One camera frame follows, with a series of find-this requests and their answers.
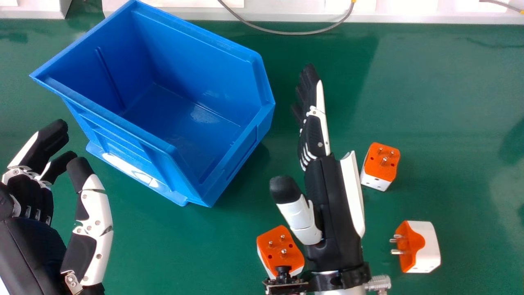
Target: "storage bin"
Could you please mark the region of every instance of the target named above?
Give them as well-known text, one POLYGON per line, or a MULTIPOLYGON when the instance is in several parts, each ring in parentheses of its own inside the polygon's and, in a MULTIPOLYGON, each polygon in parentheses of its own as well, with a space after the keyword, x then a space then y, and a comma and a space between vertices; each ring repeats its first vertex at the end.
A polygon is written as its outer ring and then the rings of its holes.
POLYGON ((258 53, 140 1, 30 76, 63 99, 88 152, 181 206, 216 202, 275 108, 258 53))

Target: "green table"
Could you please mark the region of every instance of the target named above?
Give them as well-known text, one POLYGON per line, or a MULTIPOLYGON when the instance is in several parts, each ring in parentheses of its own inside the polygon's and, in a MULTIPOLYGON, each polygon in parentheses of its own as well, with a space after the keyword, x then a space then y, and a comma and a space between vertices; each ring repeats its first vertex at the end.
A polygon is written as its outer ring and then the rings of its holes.
MULTIPOLYGON (((258 51, 277 101, 273 129, 209 209, 179 207, 88 155, 65 105, 28 77, 102 19, 99 3, 73 1, 65 21, 0 20, 0 164, 48 122, 70 123, 68 148, 90 160, 110 196, 107 294, 263 294, 255 239, 284 223, 268 181, 289 174, 303 185, 289 106, 308 62, 324 81, 335 155, 355 150, 361 165, 374 141, 402 152, 387 192, 363 189, 365 258, 373 274, 391 276, 390 294, 522 293, 524 27, 345 24, 285 37, 198 23, 258 51), (389 254, 405 219, 435 225, 442 266, 430 275, 403 274, 389 254)), ((54 193, 53 226, 67 242, 76 199, 66 176, 54 193)))

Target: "wire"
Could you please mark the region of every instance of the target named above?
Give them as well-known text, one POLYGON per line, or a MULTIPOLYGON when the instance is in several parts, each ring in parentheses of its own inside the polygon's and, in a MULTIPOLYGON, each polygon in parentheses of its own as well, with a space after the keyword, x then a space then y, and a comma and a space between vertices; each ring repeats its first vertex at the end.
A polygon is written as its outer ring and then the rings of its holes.
POLYGON ((343 23, 351 15, 351 12, 353 11, 353 6, 355 6, 355 2, 356 2, 356 0, 352 0, 351 4, 350 4, 350 7, 347 10, 347 13, 344 15, 344 17, 341 20, 339 20, 338 22, 334 23, 333 25, 331 25, 329 27, 325 27, 325 28, 318 29, 318 30, 313 30, 313 31, 278 31, 278 30, 271 30, 271 29, 262 28, 262 27, 259 27, 259 26, 255 25, 255 24, 252 24, 249 21, 247 21, 246 19, 244 19, 243 17, 241 17, 234 10, 232 10, 229 6, 227 6, 224 3, 223 0, 217 0, 217 1, 220 4, 222 4, 222 6, 224 6, 224 8, 227 9, 227 11, 229 11, 234 17, 236 17, 242 23, 250 26, 251 28, 254 28, 254 29, 257 29, 257 30, 260 30, 260 31, 264 31, 264 32, 267 32, 267 33, 272 33, 272 34, 277 34, 277 35, 287 35, 287 36, 314 35, 314 34, 319 34, 319 33, 323 33, 323 32, 329 31, 331 29, 334 29, 334 28, 338 27, 341 23, 343 23))
POLYGON ((500 1, 497 1, 497 0, 478 0, 478 1, 479 2, 487 2, 487 3, 497 4, 497 5, 503 6, 503 7, 507 8, 507 9, 511 9, 513 11, 516 11, 516 12, 524 14, 524 9, 519 9, 519 8, 516 8, 516 7, 512 6, 512 5, 509 5, 509 4, 506 4, 504 2, 500 2, 500 1))

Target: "robotic hand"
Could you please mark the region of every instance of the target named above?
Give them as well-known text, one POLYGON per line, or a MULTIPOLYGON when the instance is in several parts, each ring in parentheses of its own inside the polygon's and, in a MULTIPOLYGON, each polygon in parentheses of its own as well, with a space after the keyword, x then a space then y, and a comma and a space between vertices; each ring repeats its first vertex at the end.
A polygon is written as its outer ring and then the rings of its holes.
POLYGON ((36 132, 0 182, 0 294, 104 294, 102 280, 113 241, 109 201, 85 158, 71 151, 48 163, 69 140, 57 120, 36 132), (66 248, 51 228, 50 186, 68 171, 78 195, 66 248))
POLYGON ((301 126, 298 159, 307 194, 289 176, 272 178, 270 191, 290 230, 304 244, 309 269, 301 276, 308 283, 304 291, 378 290, 373 282, 381 279, 387 285, 389 277, 372 280, 364 261, 364 204, 355 152, 341 160, 331 153, 322 81, 312 65, 302 71, 297 95, 299 103, 292 110, 301 126))

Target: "metal prong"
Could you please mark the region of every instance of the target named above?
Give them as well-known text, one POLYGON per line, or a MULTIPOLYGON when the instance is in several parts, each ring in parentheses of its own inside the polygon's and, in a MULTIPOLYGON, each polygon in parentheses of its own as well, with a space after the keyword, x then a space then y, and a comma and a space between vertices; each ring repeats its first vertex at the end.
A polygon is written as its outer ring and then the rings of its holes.
POLYGON ((402 254, 404 254, 404 251, 399 250, 399 249, 391 249, 391 254, 393 254, 393 255, 402 255, 402 254))

